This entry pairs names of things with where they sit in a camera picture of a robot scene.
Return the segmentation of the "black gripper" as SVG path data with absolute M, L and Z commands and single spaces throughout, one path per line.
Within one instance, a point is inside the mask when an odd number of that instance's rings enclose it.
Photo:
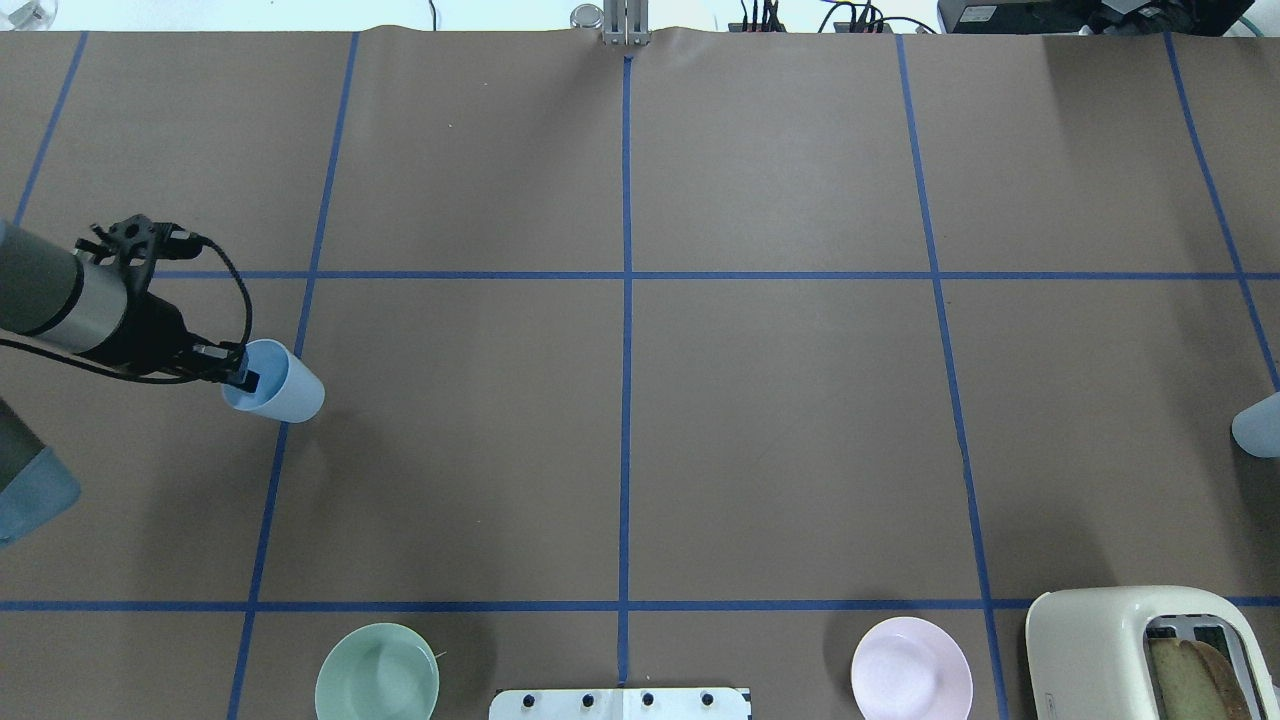
M 175 305 L 150 292 L 132 299 L 108 341 L 108 365 L 134 375 L 179 375 L 188 360 L 195 379 L 244 393 L 259 388 L 261 375 L 250 368 L 247 343 L 201 345 Z

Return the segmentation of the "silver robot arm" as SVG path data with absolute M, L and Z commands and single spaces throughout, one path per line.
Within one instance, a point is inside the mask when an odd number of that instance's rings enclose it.
M 189 331 L 180 310 L 152 293 L 160 261 L 218 251 L 206 236 L 134 215 L 92 225 L 72 250 L 3 223 L 3 346 L 96 375 L 142 386 L 211 382 L 256 391 L 247 346 L 253 309 L 247 287 L 219 252 L 239 291 L 244 324 L 237 341 L 212 342 Z

